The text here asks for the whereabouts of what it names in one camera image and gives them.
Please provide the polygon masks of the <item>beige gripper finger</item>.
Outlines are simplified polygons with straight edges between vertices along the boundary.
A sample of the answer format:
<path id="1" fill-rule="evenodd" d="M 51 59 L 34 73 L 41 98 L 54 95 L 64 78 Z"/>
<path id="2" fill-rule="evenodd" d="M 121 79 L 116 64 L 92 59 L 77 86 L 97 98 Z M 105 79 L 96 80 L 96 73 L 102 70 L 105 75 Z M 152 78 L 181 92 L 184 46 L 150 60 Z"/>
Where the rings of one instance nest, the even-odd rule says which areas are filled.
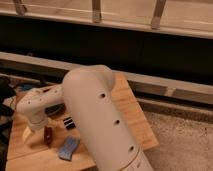
<path id="1" fill-rule="evenodd" d="M 32 134 L 33 131 L 29 127 L 27 127 L 23 132 L 22 141 L 26 142 Z"/>

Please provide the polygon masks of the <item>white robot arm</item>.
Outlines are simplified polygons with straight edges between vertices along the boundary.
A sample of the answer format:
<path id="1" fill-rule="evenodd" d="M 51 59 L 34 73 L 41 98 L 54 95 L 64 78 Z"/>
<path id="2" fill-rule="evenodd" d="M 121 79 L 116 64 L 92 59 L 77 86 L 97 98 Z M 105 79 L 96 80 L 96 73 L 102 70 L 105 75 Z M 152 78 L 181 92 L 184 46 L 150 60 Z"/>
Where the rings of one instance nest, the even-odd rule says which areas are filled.
<path id="1" fill-rule="evenodd" d="M 112 99 L 114 85 L 109 67 L 78 67 L 47 92 L 29 91 L 16 110 L 36 131 L 48 123 L 44 109 L 63 103 L 99 171 L 154 171 Z"/>

